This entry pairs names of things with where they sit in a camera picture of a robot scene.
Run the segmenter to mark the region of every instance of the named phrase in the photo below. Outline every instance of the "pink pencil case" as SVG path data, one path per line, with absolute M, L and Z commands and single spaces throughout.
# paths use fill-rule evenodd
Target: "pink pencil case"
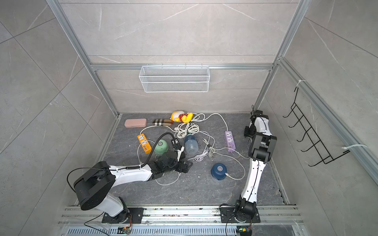
M 146 127 L 147 119 L 127 119 L 125 121 L 126 128 L 137 128 L 137 127 Z

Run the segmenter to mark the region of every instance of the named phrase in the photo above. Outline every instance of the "rubber duck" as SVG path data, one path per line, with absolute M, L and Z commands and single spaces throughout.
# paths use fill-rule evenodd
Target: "rubber duck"
M 189 123 L 193 118 L 193 113 L 186 113 L 185 111 L 175 111 L 170 116 L 170 119 L 175 122 Z

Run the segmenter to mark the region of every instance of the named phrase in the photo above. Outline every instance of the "black wire rack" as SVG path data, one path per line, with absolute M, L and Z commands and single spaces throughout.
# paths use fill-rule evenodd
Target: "black wire rack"
M 314 164 L 314 165 L 309 165 L 309 166 L 310 166 L 310 167 L 314 167 L 314 166 L 316 166 L 317 164 L 320 164 L 321 162 L 323 162 L 324 164 L 328 164 L 328 163 L 330 163 L 330 162 L 332 162 L 332 161 L 334 161 L 334 160 L 336 160 L 336 159 L 338 159 L 338 158 L 344 156 L 345 154 L 349 153 L 350 151 L 349 151 L 349 150 L 346 150 L 346 151 L 344 151 L 340 156 L 338 156 L 338 157 L 336 157 L 336 158 L 334 158 L 334 157 L 330 154 L 330 152 L 328 151 L 328 149 L 327 149 L 326 146 L 324 145 L 323 141 L 320 139 L 319 135 L 316 133 L 316 131 L 315 131 L 314 128 L 312 127 L 311 123 L 308 122 L 308 119 L 305 117 L 305 115 L 303 114 L 303 112 L 301 111 L 301 109 L 300 109 L 300 108 L 298 107 L 298 105 L 295 103 L 295 101 L 296 101 L 296 99 L 297 99 L 297 95 L 298 95 L 298 87 L 296 87 L 296 88 L 294 89 L 294 92 L 295 92 L 295 98 L 294 98 L 294 102 L 293 102 L 293 104 L 292 104 L 291 107 L 290 107 L 291 111 L 290 111 L 290 113 L 289 113 L 287 116 L 283 116 L 283 117 L 284 117 L 284 118 L 287 118 L 287 117 L 290 116 L 291 113 L 293 113 L 293 114 L 295 115 L 295 117 L 297 117 L 298 121 L 297 121 L 293 126 L 289 126 L 289 128 L 294 128 L 297 124 L 301 124 L 301 126 L 302 126 L 303 130 L 305 131 L 305 133 L 303 134 L 303 137 L 302 137 L 301 140 L 297 140 L 298 142 L 302 142 L 302 141 L 304 140 L 304 138 L 305 138 L 306 135 L 307 135 L 308 138 L 310 139 L 310 141 L 311 141 L 311 143 L 312 143 L 311 147 L 309 147 L 307 150 L 301 150 L 301 152 L 307 152 L 307 151 L 310 150 L 311 148 L 315 148 L 316 152 L 319 154 L 319 157 L 320 157 L 321 161 L 319 161 L 318 163 L 316 163 L 316 164 Z M 295 108 L 298 108 L 298 110 L 299 110 L 299 112 L 300 112 L 299 115 L 297 115 L 297 114 L 295 113 L 295 111 L 294 111 Z M 304 127 L 304 125 L 303 125 L 303 123 L 302 123 L 302 121 L 301 121 L 301 120 L 303 120 L 303 119 L 305 119 L 305 120 L 307 121 L 307 123 L 309 124 L 310 127 L 309 127 L 308 129 L 306 129 L 306 128 Z M 316 138 L 317 138 L 317 141 L 316 141 L 316 142 L 315 142 L 315 140 L 313 140 L 313 139 L 310 137 L 310 135 L 308 134 L 309 131 L 311 131 L 311 130 L 312 130 L 312 131 L 315 133 L 315 135 L 316 135 Z M 316 146 L 317 144 L 322 145 L 322 146 L 324 147 L 324 149 L 325 149 L 326 152 L 327 152 L 327 157 L 325 157 L 325 158 L 322 157 L 322 155 L 321 155 L 320 152 L 319 152 L 319 148 Z

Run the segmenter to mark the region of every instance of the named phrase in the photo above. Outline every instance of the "power strip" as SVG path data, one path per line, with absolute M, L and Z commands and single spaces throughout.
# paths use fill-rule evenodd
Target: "power strip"
M 226 131 L 225 132 L 225 136 L 226 136 L 226 145 L 227 145 L 227 147 L 235 150 L 236 147 L 235 147 L 234 137 L 232 136 L 232 132 L 231 131 Z

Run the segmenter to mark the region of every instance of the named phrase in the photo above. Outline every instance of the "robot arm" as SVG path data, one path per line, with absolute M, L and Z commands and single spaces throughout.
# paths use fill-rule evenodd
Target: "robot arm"
M 257 190 L 266 164 L 270 161 L 277 137 L 269 130 L 269 117 L 262 111 L 253 111 L 251 124 L 245 128 L 244 135 L 251 137 L 248 149 L 249 173 L 245 187 L 235 204 L 235 218 L 238 221 L 252 220 L 256 213 Z
M 96 208 L 112 217 L 113 223 L 124 222 L 129 210 L 122 198 L 109 193 L 110 189 L 134 181 L 155 180 L 162 177 L 163 173 L 173 170 L 187 173 L 193 163 L 180 160 L 184 148 L 179 145 L 178 141 L 174 145 L 174 150 L 164 153 L 156 161 L 148 161 L 149 159 L 147 159 L 145 164 L 135 167 L 109 166 L 106 161 L 98 162 L 74 183 L 81 209 Z

